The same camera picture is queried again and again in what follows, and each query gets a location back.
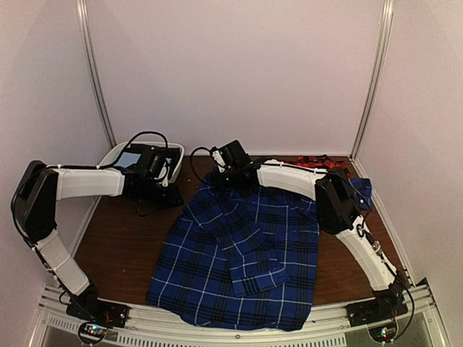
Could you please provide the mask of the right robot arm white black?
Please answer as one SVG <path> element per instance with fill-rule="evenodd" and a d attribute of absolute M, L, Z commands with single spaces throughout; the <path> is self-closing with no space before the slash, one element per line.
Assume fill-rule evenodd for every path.
<path fill-rule="evenodd" d="M 219 151 L 212 158 L 218 166 L 220 182 L 256 182 L 314 200 L 320 228 L 344 244 L 368 277 L 375 297 L 370 308 L 374 317 L 383 320 L 392 312 L 407 308 L 407 284 L 369 231 L 355 199 L 360 193 L 342 170 L 304 168 L 247 156 L 225 160 Z"/>

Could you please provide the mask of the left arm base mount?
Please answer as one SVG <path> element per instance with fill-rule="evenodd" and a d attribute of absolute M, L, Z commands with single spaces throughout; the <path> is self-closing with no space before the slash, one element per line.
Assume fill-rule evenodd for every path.
<path fill-rule="evenodd" d="M 66 308 L 69 316 L 80 318 L 98 325 L 109 326 L 110 328 L 124 328 L 126 325 L 129 307 L 124 304 L 117 304 L 100 299 L 71 300 Z"/>

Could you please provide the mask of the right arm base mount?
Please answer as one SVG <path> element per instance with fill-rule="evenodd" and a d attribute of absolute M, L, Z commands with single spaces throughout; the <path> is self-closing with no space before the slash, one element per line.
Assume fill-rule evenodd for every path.
<path fill-rule="evenodd" d="M 357 327 L 392 320 L 395 314 L 408 313 L 408 307 L 403 300 L 371 299 L 348 304 L 346 311 L 350 326 Z"/>

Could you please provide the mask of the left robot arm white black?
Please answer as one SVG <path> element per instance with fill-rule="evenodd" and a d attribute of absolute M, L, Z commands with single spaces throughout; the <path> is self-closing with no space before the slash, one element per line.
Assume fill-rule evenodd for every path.
<path fill-rule="evenodd" d="M 169 178 L 169 165 L 118 160 L 99 166 L 50 166 L 33 160 L 12 197 L 12 219 L 25 243 L 38 255 L 89 321 L 104 313 L 98 289 L 64 245 L 56 221 L 59 202 L 87 197 L 126 197 L 157 208 L 178 207 L 182 195 Z"/>

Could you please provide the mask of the blue plaid long sleeve shirt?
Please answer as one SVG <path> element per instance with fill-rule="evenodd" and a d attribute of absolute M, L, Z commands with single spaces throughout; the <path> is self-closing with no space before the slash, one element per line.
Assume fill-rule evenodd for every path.
<path fill-rule="evenodd" d="M 201 185 L 164 240 L 147 303 L 198 327 L 300 330 L 313 305 L 316 212 L 281 189 Z"/>

